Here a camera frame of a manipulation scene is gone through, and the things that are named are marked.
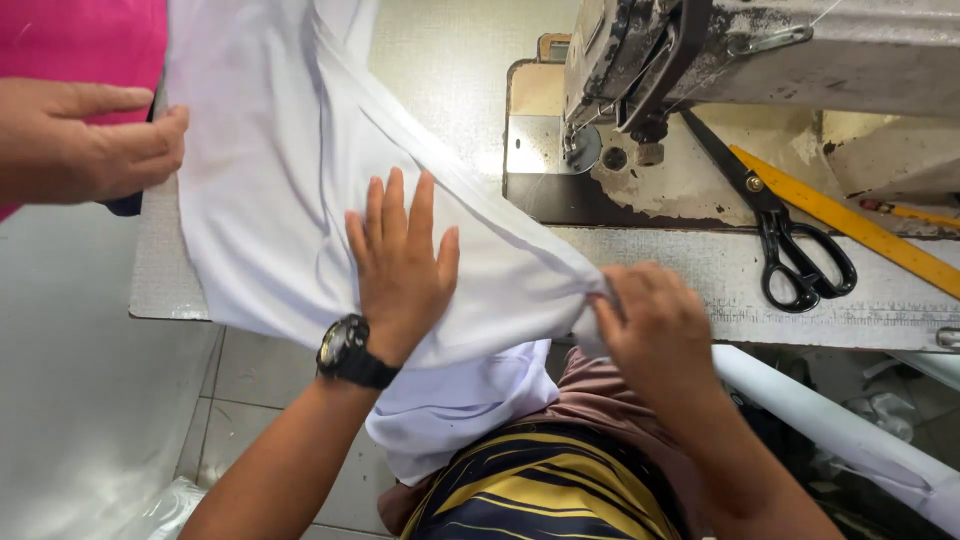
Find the scissors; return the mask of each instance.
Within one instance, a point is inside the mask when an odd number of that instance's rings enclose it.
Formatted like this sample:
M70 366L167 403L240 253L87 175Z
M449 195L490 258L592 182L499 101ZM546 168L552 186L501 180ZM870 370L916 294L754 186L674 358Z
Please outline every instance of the scissors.
M763 179L747 167L696 114L685 110L681 112L681 116L713 163L756 215L765 258L760 284L767 300L787 313L803 313L814 309L820 304L821 298L838 298L850 294L856 286L856 269L833 238L816 227L790 220L790 210L787 209L783 200L771 191ZM797 245L793 239L796 233L813 238L824 248L840 270L842 280L839 284L833 284ZM793 261L797 267L796 271L780 261L781 249ZM791 302L781 302L770 292L770 281L778 272L790 282L796 292L796 298Z

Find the table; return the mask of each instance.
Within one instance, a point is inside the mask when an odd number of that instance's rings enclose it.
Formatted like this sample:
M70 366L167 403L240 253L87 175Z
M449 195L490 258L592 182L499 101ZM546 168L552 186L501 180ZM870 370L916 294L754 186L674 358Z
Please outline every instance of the table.
M569 32L578 8L578 0L385 0L370 69L425 127L482 174L491 196L499 196L507 71L515 61L535 56L541 35ZM755 235L553 231L598 265L651 259L674 268L703 295L718 340L947 351L936 345L937 330L960 327L960 302L847 238L839 243L857 267L855 291L792 315L768 307L760 292L762 256ZM960 244L911 241L960 266ZM208 318L180 232L176 178L144 194L130 313Z

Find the yellow ruler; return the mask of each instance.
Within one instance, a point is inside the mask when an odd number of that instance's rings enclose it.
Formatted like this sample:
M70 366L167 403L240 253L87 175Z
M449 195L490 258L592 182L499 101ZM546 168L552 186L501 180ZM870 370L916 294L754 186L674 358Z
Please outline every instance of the yellow ruler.
M912 274L943 289L960 300L960 270L946 264L917 246L888 233L869 219L857 215L840 203L822 195L799 180L738 146L731 151L754 170L778 197L853 238Z

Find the screw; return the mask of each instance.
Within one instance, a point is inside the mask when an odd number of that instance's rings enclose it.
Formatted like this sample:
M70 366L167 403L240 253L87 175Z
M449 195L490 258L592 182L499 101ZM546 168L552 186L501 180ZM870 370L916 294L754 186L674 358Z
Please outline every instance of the screw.
M759 193L763 190L763 180L759 176L752 176L747 179L747 190L753 193Z

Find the black scissors handle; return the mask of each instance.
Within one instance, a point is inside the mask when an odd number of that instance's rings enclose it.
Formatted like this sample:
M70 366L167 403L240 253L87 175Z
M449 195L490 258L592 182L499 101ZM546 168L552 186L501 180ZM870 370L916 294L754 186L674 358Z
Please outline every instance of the black scissors handle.
M814 309L820 304L821 298L837 298L853 291L856 286L856 269L847 254L828 234L806 223L794 223L786 210L758 212L757 220L760 222L760 241L765 258L761 284L763 295L771 304L788 313L803 313ZM820 267L810 260L794 241L795 233L806 234L820 244L840 270L840 283L831 282ZM793 261L797 271L780 260L781 248ZM777 300L770 290L770 281L778 273L790 282L796 292L796 298L792 302Z

